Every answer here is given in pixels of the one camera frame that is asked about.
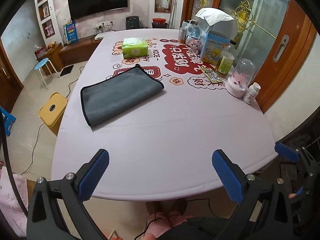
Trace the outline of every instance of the metal screw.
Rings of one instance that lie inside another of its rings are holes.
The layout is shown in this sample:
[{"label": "metal screw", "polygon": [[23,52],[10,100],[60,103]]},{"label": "metal screw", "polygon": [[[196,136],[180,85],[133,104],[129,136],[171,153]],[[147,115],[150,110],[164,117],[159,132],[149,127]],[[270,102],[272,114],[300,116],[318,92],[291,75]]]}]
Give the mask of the metal screw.
[{"label": "metal screw", "polygon": [[283,181],[283,179],[278,178],[278,179],[277,179],[277,182],[278,182],[279,184],[283,184],[284,181]]},{"label": "metal screw", "polygon": [[40,177],[37,179],[37,183],[41,184],[44,181],[44,177]]},{"label": "metal screw", "polygon": [[73,177],[75,176],[74,173],[70,172],[66,175],[66,179],[73,179]]},{"label": "metal screw", "polygon": [[253,181],[253,180],[256,179],[256,177],[253,174],[248,174],[247,175],[247,179],[250,180],[250,181]]}]

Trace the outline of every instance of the tile floor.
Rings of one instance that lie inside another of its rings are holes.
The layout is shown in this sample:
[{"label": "tile floor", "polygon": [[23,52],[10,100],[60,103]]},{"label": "tile floor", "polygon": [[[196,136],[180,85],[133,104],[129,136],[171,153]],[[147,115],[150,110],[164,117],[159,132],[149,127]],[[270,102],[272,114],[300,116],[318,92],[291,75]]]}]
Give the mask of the tile floor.
[{"label": "tile floor", "polygon": [[[54,77],[48,76],[46,82],[49,90],[41,85],[37,73],[34,71],[24,81],[25,87],[12,110],[12,114],[17,118],[17,121],[12,126],[11,135],[8,137],[11,166],[15,173],[21,174],[31,163],[32,150],[36,143],[38,129],[43,123],[37,115],[39,109],[49,99],[50,95],[56,91],[66,96],[69,92],[68,84],[80,76],[79,69],[85,64],[86,62],[75,64],[72,72],[61,78],[58,78],[57,74],[54,74]],[[73,83],[70,86],[71,91],[75,84]],[[40,176],[47,179],[51,178],[55,142],[56,136],[46,126],[43,126],[34,150],[33,165],[29,172],[24,175],[25,177],[34,181]],[[277,178],[277,167],[277,162],[273,162],[261,177],[268,180]],[[188,199],[195,198],[210,198],[212,210],[219,217],[228,218],[236,208],[236,204],[229,200],[224,188],[189,197]],[[60,201],[59,203],[71,233],[79,237],[63,202]],[[172,201],[163,202],[164,210],[167,210],[171,203]],[[91,198],[84,205],[93,220],[106,235],[116,229],[124,240],[132,240],[136,235],[140,234],[148,217],[145,203],[143,202],[122,202]],[[252,215],[253,220],[257,217],[259,208],[260,205],[257,205],[256,211]],[[208,203],[204,200],[189,202],[186,214],[193,216],[211,215]]]}]

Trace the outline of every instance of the blue stool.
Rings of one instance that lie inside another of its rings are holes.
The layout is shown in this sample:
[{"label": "blue stool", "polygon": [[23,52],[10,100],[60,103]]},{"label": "blue stool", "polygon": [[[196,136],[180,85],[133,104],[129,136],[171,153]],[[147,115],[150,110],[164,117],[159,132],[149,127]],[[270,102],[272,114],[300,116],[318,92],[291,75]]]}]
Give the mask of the blue stool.
[{"label": "blue stool", "polygon": [[16,121],[16,118],[12,115],[9,114],[6,110],[4,110],[2,107],[1,108],[1,112],[3,114],[3,121],[4,121],[4,129],[5,129],[5,133],[7,136],[9,136],[11,127],[13,125],[13,123]]},{"label": "blue stool", "polygon": [[51,66],[52,66],[52,68],[54,69],[54,71],[55,71],[56,73],[58,73],[58,71],[55,69],[54,65],[51,63],[51,61],[50,61],[47,57],[44,58],[43,60],[41,60],[41,61],[34,67],[34,70],[39,70],[40,75],[41,75],[41,77],[42,77],[42,80],[43,80],[45,86],[47,87],[47,90],[49,90],[49,88],[48,88],[48,86],[47,86],[47,83],[46,83],[45,80],[44,80],[44,77],[43,77],[43,75],[42,75],[42,73],[41,73],[41,69],[40,69],[40,68],[42,68],[44,65],[46,65],[46,67],[47,67],[47,69],[49,70],[50,74],[52,74],[50,68],[49,68],[48,65],[47,65],[47,62],[48,62],[48,61],[49,61],[49,63],[51,64]]}]

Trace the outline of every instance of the gray towel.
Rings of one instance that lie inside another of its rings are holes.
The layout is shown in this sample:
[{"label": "gray towel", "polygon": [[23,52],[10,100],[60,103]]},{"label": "gray towel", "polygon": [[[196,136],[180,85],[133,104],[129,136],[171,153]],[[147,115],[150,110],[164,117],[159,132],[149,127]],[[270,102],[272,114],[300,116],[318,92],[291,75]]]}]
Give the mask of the gray towel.
[{"label": "gray towel", "polygon": [[84,118],[89,126],[98,124],[159,93],[164,85],[147,74],[139,64],[80,92]]}]

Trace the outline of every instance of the table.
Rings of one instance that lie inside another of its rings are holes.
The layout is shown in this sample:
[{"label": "table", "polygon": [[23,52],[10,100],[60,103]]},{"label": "table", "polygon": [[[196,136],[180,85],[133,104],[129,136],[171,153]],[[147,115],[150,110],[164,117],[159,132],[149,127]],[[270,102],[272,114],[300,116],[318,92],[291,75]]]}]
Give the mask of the table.
[{"label": "table", "polygon": [[[149,56],[124,60],[121,41],[126,37],[148,40]],[[109,152],[110,164],[94,197],[159,201],[221,187],[211,162],[216,149],[223,149],[245,173],[257,171],[277,156],[258,104],[247,105],[223,84],[210,84],[199,70],[199,59],[187,53],[177,37],[178,30],[138,29],[110,33],[102,40],[69,99],[51,179],[76,172],[103,148]],[[81,88],[135,63],[160,80],[164,90],[90,128],[81,110]]]},{"label": "table", "polygon": [[[54,65],[55,69],[60,72],[62,69],[63,69],[63,63],[60,59],[60,56],[59,56],[59,52],[60,50],[62,49],[62,44],[61,43],[58,43],[58,44],[55,44],[55,46],[52,48],[52,49],[49,49],[43,56],[41,56],[40,58],[37,58],[37,61],[41,61],[43,60],[44,58],[49,58],[49,60],[52,62],[52,64]],[[47,63],[48,67],[50,68],[51,72],[52,73],[55,73],[55,71],[53,70],[50,62]],[[44,73],[48,76],[48,75],[51,75],[51,73],[49,72],[49,70],[44,67],[42,68]]]}]

